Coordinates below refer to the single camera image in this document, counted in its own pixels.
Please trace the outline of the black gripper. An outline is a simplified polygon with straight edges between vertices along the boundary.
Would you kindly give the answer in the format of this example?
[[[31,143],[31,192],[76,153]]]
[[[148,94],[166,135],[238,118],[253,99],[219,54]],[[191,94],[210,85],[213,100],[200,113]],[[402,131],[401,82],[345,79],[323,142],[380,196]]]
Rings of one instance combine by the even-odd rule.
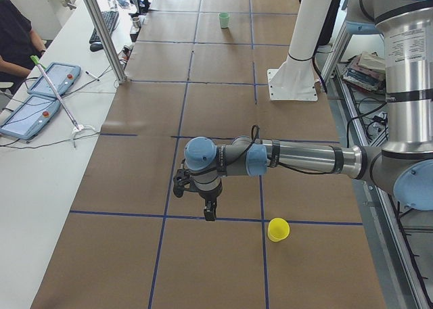
[[[206,221],[215,221],[217,219],[217,198],[222,193],[222,189],[213,189],[212,191],[200,191],[199,196],[204,199],[204,217]]]

